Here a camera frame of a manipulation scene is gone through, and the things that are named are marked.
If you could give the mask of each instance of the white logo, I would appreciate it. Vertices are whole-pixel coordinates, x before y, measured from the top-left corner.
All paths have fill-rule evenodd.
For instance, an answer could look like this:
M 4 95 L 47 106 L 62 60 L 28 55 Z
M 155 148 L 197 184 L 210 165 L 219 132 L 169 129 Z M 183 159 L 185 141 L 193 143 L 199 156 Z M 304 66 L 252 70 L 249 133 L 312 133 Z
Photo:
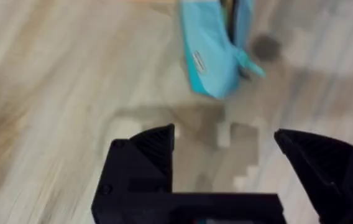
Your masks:
M 204 66 L 204 62 L 201 59 L 200 53 L 198 51 L 195 51 L 193 53 L 193 59 L 195 60 L 195 65 L 196 65 L 197 71 L 199 71 L 199 73 L 205 72 L 206 67 Z

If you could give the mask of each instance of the black object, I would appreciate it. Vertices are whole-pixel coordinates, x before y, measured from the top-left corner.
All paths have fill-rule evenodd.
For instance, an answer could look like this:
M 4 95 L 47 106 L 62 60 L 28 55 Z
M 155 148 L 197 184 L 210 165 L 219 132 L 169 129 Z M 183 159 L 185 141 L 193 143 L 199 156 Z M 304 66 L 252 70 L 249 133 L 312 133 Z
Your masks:
M 275 194 L 172 193 L 173 145 L 172 124 L 112 142 L 91 207 L 97 224 L 286 223 Z
M 291 162 L 323 224 L 353 224 L 353 146 L 281 129 L 275 139 Z

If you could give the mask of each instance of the black device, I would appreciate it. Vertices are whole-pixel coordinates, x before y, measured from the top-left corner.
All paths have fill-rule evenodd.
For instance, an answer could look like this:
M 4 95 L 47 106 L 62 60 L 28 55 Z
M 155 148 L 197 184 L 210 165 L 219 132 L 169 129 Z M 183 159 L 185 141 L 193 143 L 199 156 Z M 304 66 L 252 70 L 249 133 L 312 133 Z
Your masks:
M 299 131 L 275 139 L 323 224 L 353 224 L 353 146 Z M 275 194 L 172 192 L 174 126 L 144 131 L 110 146 L 92 204 L 96 224 L 286 223 Z

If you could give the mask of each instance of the wood grain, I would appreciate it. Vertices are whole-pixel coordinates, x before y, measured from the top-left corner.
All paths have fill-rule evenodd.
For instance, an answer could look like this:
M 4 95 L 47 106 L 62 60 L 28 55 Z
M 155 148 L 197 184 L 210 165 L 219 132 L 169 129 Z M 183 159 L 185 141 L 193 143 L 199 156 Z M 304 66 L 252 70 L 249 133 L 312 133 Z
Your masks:
M 353 0 L 258 0 L 260 35 L 281 46 L 267 78 L 216 101 L 190 90 L 175 1 L 0 0 L 0 223 L 93 223 L 110 142 L 167 123 L 175 190 L 276 192 L 317 223 L 272 134 L 353 142 Z

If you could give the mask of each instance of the blue package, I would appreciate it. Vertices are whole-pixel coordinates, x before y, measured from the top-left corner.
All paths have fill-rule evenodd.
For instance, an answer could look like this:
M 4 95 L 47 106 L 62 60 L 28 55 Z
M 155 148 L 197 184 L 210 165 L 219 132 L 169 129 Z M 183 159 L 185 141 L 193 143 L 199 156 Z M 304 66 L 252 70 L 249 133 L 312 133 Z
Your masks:
M 219 1 L 181 1 L 186 63 L 193 91 L 224 98 L 239 84 L 239 68 L 264 76 L 244 51 L 254 3 L 236 0 L 235 43 L 228 37 Z

